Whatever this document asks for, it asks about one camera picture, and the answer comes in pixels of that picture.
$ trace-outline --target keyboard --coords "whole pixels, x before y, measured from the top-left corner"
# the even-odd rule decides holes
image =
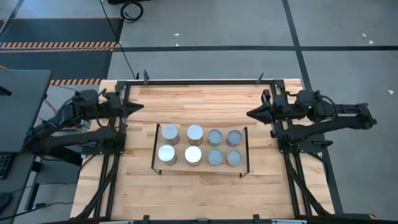
[[[13,154],[0,154],[0,180],[7,178],[13,160]]]

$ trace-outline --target silver can lid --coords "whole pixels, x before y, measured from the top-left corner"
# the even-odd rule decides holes
[[[164,145],[159,148],[157,155],[161,161],[168,162],[174,158],[175,150],[173,146]]]
[[[231,150],[226,155],[226,159],[229,164],[238,166],[242,163],[242,154],[238,150]]]
[[[191,125],[187,131],[188,137],[192,140],[199,140],[203,137],[203,128],[199,125]]]
[[[168,140],[175,139],[178,135],[178,128],[174,124],[166,124],[162,128],[162,135],[163,138]]]
[[[223,153],[218,149],[210,150],[207,159],[211,165],[220,165],[224,159]]]
[[[209,142],[219,144],[222,140],[223,134],[219,130],[213,129],[209,132]]]
[[[201,150],[196,146],[190,146],[185,150],[185,159],[188,162],[199,162],[201,159]]]
[[[228,142],[231,144],[240,144],[242,141],[242,133],[238,130],[232,130],[228,133]]]

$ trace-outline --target cylindrical container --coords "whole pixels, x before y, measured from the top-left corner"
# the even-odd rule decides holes
[[[162,136],[166,140],[166,143],[173,146],[180,141],[180,135],[178,134],[178,127],[174,124],[166,124],[162,128]]]
[[[190,166],[199,166],[201,163],[201,150],[196,146],[190,146],[185,150],[185,160]]]
[[[235,147],[238,146],[242,141],[242,133],[238,130],[232,130],[228,133],[228,137],[226,138],[226,143],[231,146]]]
[[[207,160],[209,161],[209,164],[212,166],[220,165],[223,162],[223,159],[224,159],[223,152],[221,152],[218,149],[210,150],[209,154],[207,155]]]
[[[203,128],[199,125],[191,125],[187,131],[188,142],[191,146],[199,146],[203,141]]]
[[[177,155],[173,146],[165,145],[160,147],[157,151],[157,156],[167,166],[172,166],[177,161]]]
[[[226,163],[231,166],[239,166],[242,164],[242,154],[238,150],[231,150],[226,155]]]
[[[209,136],[207,139],[209,145],[213,147],[219,146],[222,140],[223,140],[223,134],[221,133],[221,131],[213,129],[209,132]]]

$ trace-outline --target tin can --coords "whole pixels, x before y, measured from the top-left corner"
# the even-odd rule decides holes
[[[201,150],[196,146],[190,146],[185,150],[185,160],[190,166],[199,166],[201,163]]]
[[[226,138],[226,143],[231,146],[235,147],[238,146],[242,141],[242,133],[238,130],[232,130],[228,133],[228,137]]]
[[[178,127],[174,124],[166,124],[162,128],[162,136],[166,140],[166,143],[173,146],[180,141],[180,135],[178,134]]]
[[[187,131],[188,142],[191,146],[199,146],[203,141],[203,128],[199,125],[191,125]]]
[[[212,166],[218,166],[223,162],[224,155],[223,152],[221,152],[218,149],[212,149],[210,150],[209,154],[207,155],[207,160],[209,161],[209,164]]]
[[[209,143],[209,145],[213,147],[219,146],[222,140],[223,140],[223,134],[221,133],[221,131],[213,129],[209,132],[209,136],[207,138],[207,142]]]
[[[172,166],[177,162],[177,155],[173,146],[164,145],[160,147],[157,156],[167,166]]]
[[[231,167],[242,164],[242,154],[238,150],[231,150],[226,155],[226,163]]]

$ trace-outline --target gray floor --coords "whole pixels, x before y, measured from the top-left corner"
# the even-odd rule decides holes
[[[4,0],[0,18],[8,18],[16,0]],[[25,0],[17,17],[103,16],[98,0]],[[398,45],[398,2],[395,0],[289,0],[301,46]],[[119,16],[120,6],[107,6]],[[152,0],[143,2],[144,16],[125,24],[124,47],[292,45],[281,0]],[[301,78],[294,52],[128,52],[135,72],[151,78]],[[370,131],[342,130],[327,134],[332,165],[343,210],[372,213],[398,220],[397,138],[398,52],[304,52],[313,89],[335,102],[368,102],[379,124]],[[123,55],[113,53],[109,79],[131,79]],[[52,87],[49,100],[60,106],[71,91]],[[40,116],[51,111],[42,108]],[[70,181],[75,167],[46,164],[54,182]],[[69,202],[74,185],[49,185],[40,191],[56,192],[37,202]],[[65,220],[70,206],[60,205],[31,213],[16,223]]]

